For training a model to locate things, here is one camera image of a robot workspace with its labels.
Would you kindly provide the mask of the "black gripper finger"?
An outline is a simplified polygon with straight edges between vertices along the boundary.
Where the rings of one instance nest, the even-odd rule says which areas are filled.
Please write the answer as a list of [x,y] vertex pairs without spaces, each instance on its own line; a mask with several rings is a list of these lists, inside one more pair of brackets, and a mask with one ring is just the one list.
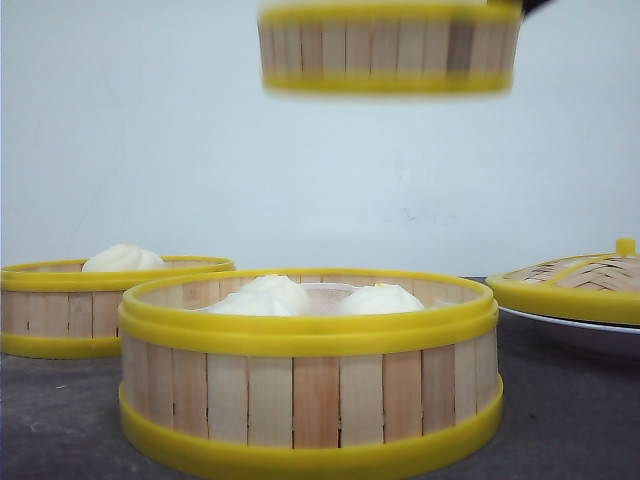
[[552,2],[553,0],[520,0],[521,16],[523,19],[526,19],[534,11],[539,10],[544,6],[547,6]]

